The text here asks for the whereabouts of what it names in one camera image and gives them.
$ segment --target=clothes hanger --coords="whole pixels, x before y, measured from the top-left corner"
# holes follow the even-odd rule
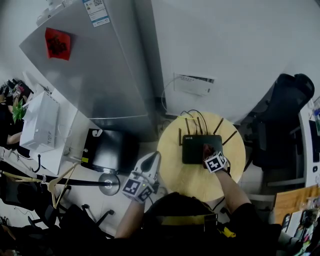
[[[56,195],[55,195],[55,186],[57,185],[57,183],[63,179],[64,176],[66,176],[68,173],[70,173],[70,176],[68,177],[68,179],[66,180],[65,184],[64,184],[64,188],[63,190],[67,187],[67,184],[68,184],[68,181],[71,177],[71,175],[74,173],[74,170],[76,169],[76,166],[78,165],[78,163],[74,163],[72,165],[72,167],[67,170],[64,174],[62,174],[61,176],[59,176],[58,178],[55,178],[53,180],[51,180],[49,183],[48,183],[48,191],[51,193],[51,196],[52,196],[52,205],[53,205],[53,208],[54,209],[57,209],[57,206],[61,200],[61,197],[62,197],[62,193],[60,193],[60,196],[56,202]]]

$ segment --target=white power strip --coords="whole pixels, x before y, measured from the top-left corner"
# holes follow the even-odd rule
[[[213,79],[208,78],[208,81],[204,81],[200,79],[202,77],[199,77],[199,79],[197,79],[180,74],[175,74],[175,77],[179,77],[174,81],[174,90],[176,92],[185,92],[198,96],[207,96],[213,89]]]

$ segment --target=black router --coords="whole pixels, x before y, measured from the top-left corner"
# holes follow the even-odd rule
[[[188,134],[181,137],[181,129],[179,128],[179,146],[182,146],[182,163],[201,165],[203,163],[204,144],[211,145],[215,151],[223,153],[223,145],[226,144],[237,131],[235,131],[224,143],[220,135],[216,135],[216,132],[223,122],[223,118],[219,122],[213,134],[207,133],[204,135],[199,117],[197,117],[198,125],[200,128],[200,134],[190,134],[188,120],[185,118]]]

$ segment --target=refrigerator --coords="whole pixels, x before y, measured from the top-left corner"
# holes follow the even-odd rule
[[[95,4],[101,1],[92,0]],[[20,48],[42,75],[98,127],[128,132],[141,142],[155,141],[155,101],[134,3],[103,0],[109,22],[94,27],[86,2],[76,0],[49,18]],[[48,58],[46,28],[70,36],[69,61]]]

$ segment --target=black office chair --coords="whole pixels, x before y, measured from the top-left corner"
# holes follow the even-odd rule
[[[26,176],[23,172],[3,161],[0,161],[0,170],[18,176]],[[70,189],[71,187],[67,186],[62,193],[64,194],[66,190]],[[0,177],[0,198],[6,205],[35,211],[40,219],[31,220],[28,217],[33,227],[36,227],[36,223],[43,222],[50,228],[55,225],[57,218],[61,220],[62,213],[60,213],[59,209],[67,211],[60,204],[58,204],[57,209],[54,209],[52,195],[48,191],[47,185],[36,182],[14,182],[5,175]]]
[[[298,114],[314,93],[314,84],[305,74],[278,77],[266,111],[254,116],[252,134],[245,136],[252,142],[245,144],[253,148],[250,161],[255,166],[280,169],[290,165],[290,147],[295,143],[290,132],[299,126]]]
[[[81,206],[82,210],[75,204],[63,215],[60,221],[60,228],[64,234],[70,238],[68,240],[68,250],[73,255],[99,255],[105,252],[107,238],[114,238],[112,235],[103,232],[99,225],[104,221],[107,215],[113,215],[113,210],[108,210],[97,222],[94,222],[88,215],[87,204]]]

